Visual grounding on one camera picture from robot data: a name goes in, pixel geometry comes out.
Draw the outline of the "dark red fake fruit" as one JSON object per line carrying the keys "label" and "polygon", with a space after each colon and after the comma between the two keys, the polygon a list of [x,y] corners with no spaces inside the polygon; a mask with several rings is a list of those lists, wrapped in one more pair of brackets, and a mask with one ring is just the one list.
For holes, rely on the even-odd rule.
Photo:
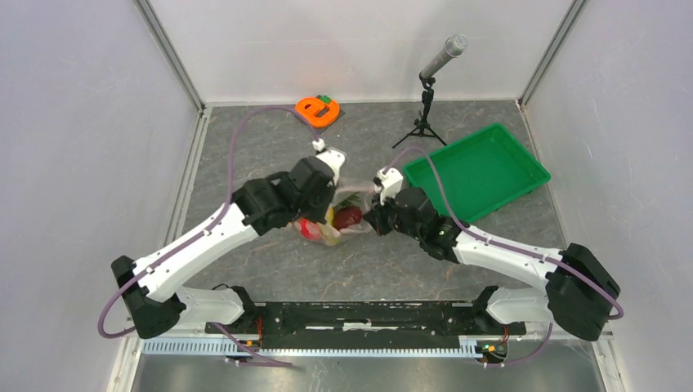
{"label": "dark red fake fruit", "polygon": [[333,226],[338,230],[343,230],[354,225],[358,225],[362,220],[363,212],[357,206],[345,207],[336,210]]}

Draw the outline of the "clear zip top bag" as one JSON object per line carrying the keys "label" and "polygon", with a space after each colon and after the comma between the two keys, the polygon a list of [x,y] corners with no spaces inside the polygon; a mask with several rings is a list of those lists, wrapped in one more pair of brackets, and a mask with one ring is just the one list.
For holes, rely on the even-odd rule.
{"label": "clear zip top bag", "polygon": [[325,214],[324,223],[315,223],[301,218],[289,224],[296,234],[313,243],[333,247],[357,235],[372,230],[364,220],[370,209],[370,200],[375,195],[375,184],[371,180],[355,180],[343,177],[339,182],[332,202]]}

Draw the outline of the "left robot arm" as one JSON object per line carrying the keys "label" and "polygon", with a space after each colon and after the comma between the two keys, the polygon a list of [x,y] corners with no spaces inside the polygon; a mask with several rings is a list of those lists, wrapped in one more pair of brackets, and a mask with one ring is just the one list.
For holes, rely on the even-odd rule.
{"label": "left robot arm", "polygon": [[131,332],[150,339],[187,323],[220,323],[236,332],[256,324],[257,311],[240,287],[193,289],[186,282],[226,253],[299,218],[322,220],[337,182],[313,173],[285,171],[246,182],[208,221],[163,249],[138,260],[122,255],[110,265],[118,284],[108,301],[123,300]]}

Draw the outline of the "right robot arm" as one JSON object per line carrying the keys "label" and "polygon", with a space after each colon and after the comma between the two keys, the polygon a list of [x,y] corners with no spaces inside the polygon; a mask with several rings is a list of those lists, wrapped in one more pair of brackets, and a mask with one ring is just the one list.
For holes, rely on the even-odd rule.
{"label": "right robot arm", "polygon": [[587,247],[535,247],[493,236],[439,213],[420,188],[377,197],[364,214],[379,235],[392,231],[418,241],[429,256],[492,270],[525,283],[522,289],[490,287],[472,311],[474,327],[495,332],[503,324],[555,323],[585,341],[596,341],[608,321],[623,316],[620,288]]}

